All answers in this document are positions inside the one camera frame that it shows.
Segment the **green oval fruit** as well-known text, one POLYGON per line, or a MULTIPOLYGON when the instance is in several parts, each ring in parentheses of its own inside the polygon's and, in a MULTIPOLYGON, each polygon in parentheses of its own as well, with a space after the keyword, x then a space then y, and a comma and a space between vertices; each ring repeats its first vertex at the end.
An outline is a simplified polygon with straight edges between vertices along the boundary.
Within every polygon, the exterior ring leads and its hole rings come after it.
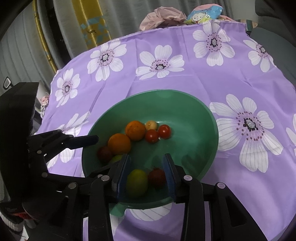
POLYGON ((116 155, 111 159, 110 163, 112 164, 112 163, 118 162, 121 160, 121 158, 122 158, 122 155, 116 155))

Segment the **orange mandarin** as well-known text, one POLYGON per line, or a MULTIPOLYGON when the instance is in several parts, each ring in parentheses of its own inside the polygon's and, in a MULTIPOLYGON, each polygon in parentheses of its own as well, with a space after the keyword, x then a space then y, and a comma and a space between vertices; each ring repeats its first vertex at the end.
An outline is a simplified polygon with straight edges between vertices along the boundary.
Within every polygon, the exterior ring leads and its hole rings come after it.
POLYGON ((132 146, 129 137, 122 133, 112 135, 107 145, 114 155, 127 154, 132 146))
POLYGON ((129 122, 125 127, 125 134, 132 141, 140 141, 145 136, 145 125, 138 120, 129 122))

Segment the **red cherry tomato with stem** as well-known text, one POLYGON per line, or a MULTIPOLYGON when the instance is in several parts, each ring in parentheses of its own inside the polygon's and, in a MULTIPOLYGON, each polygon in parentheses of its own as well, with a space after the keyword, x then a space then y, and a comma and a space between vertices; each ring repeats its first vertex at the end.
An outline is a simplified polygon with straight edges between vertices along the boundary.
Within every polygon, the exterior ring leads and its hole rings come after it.
POLYGON ((164 170, 160 168, 153 168, 153 170, 148 174, 148 182, 151 185, 164 185, 166 182, 164 170))

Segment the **yellow cherry tomato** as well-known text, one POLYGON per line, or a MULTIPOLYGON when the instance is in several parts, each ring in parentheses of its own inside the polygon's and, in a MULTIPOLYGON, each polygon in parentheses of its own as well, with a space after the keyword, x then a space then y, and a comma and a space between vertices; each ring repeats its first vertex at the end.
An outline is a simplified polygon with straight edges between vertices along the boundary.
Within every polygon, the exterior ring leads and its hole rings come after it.
POLYGON ((145 129, 148 130, 157 130, 158 129, 158 123, 154 120, 149 120, 145 123, 145 129))

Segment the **red cherry tomato front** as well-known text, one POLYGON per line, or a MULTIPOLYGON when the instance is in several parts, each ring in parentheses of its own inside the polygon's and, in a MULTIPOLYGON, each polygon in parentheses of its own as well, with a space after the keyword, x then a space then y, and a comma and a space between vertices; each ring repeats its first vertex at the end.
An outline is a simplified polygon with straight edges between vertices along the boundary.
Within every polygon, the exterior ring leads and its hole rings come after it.
POLYGON ((158 128, 160 138, 168 139, 171 137, 171 128, 168 125, 161 125, 158 128))

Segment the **green plastic bowl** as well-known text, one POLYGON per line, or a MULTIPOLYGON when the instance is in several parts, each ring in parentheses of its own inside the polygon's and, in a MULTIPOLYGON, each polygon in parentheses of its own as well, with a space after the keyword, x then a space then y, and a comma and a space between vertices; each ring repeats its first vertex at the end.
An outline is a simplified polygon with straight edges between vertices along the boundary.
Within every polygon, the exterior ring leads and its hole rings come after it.
MULTIPOLYGON (((130 171, 141 169, 147 173, 153 168, 163 169, 163 157, 170 154, 175 165, 181 166, 187 175, 201 179, 210 168, 218 147, 218 128, 213 114, 196 97, 175 90, 154 90, 133 95, 105 112, 93 125, 89 136, 97 135, 97 144, 83 148, 82 167, 85 177, 110 164, 97 159, 97 151, 107 146, 109 138, 125 134, 131 121, 156 121, 158 128, 168 125, 171 137, 150 144, 145 136, 140 141, 131 141, 130 171)), ((109 204, 110 215, 123 216, 126 209, 151 209, 173 202, 164 185, 147 183, 142 196, 126 196, 117 204, 109 204)))

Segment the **black floor stand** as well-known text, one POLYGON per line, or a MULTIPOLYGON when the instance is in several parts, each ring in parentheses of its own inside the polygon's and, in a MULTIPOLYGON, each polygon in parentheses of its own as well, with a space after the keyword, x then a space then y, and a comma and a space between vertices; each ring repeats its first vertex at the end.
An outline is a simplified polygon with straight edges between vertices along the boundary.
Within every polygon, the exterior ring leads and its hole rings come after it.
POLYGON ((12 84, 12 81, 10 80, 10 78, 7 76, 4 80, 4 83, 3 83, 3 89, 8 90, 10 87, 13 87, 13 84, 12 84))

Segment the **yellow patterned curtain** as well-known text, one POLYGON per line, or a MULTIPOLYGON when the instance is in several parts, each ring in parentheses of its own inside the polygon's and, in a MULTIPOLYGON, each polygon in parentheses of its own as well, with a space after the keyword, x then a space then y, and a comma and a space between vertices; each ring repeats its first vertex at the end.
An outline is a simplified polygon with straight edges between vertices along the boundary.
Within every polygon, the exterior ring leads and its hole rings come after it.
POLYGON ((72 5, 87 49, 111 40, 98 0, 74 0, 72 5))

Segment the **purple floral tablecloth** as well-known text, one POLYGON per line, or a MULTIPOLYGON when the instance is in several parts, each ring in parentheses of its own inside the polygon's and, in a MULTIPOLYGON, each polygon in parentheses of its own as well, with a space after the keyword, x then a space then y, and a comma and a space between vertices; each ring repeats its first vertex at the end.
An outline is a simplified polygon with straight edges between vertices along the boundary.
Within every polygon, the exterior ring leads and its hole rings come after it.
POLYGON ((54 76, 39 132, 86 135, 114 104, 154 89, 210 108, 219 145, 204 181, 226 183, 276 239, 295 215, 295 87, 241 23, 145 31, 78 55, 54 76))

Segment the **pink crumpled cloth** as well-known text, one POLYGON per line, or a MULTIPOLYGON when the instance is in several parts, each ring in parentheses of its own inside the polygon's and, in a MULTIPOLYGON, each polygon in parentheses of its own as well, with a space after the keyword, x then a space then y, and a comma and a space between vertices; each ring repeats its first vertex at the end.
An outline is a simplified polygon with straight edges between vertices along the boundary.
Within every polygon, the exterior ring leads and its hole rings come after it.
POLYGON ((184 25, 187 16, 173 7, 159 7, 148 13, 139 26, 140 31, 184 25))

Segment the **cartoon print pillow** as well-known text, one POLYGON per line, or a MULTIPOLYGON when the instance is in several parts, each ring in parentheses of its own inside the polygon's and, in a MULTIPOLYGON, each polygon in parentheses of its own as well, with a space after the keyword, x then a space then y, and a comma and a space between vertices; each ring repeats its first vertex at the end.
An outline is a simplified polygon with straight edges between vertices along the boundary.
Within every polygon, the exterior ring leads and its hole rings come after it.
POLYGON ((221 6, 210 6, 205 9, 194 9, 192 12, 187 16, 187 19, 184 21, 186 25, 192 24, 200 24, 206 22, 208 20, 215 20, 219 18, 223 11, 221 6))

